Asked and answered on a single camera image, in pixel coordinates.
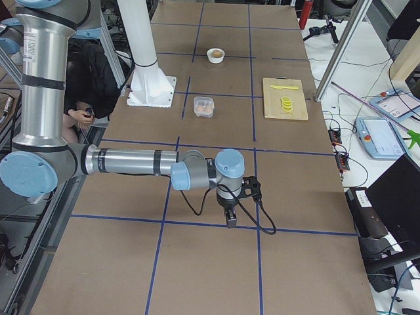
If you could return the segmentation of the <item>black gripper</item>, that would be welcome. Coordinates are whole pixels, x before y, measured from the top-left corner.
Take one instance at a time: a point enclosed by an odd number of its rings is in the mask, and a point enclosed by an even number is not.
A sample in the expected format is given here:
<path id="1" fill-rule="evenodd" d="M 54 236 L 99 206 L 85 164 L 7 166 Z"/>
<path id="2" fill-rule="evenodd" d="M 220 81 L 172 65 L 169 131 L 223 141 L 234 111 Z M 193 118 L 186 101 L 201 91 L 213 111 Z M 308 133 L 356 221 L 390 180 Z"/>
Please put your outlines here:
<path id="1" fill-rule="evenodd" d="M 236 199 L 226 199 L 220 195 L 217 195 L 217 202 L 224 209 L 227 228 L 235 228 L 237 226 L 235 206 L 237 206 L 239 202 Z"/>

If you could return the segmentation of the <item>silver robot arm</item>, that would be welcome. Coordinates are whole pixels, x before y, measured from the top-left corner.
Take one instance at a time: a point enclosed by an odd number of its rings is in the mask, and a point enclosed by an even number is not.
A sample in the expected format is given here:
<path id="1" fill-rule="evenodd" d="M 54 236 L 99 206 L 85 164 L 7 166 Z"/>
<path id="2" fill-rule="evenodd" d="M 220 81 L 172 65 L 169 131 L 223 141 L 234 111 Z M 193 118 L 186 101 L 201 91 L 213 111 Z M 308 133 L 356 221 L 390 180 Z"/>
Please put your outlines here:
<path id="1" fill-rule="evenodd" d="M 164 176 L 175 190 L 216 190 L 228 227 L 235 227 L 234 208 L 245 190 L 244 158 L 237 150 L 207 159 L 195 150 L 113 150 L 64 140 L 68 41 L 77 30 L 100 34 L 99 1 L 18 1 L 16 17 L 24 27 L 22 120 L 11 153 L 1 161 L 7 188 L 35 198 L 79 175 Z"/>

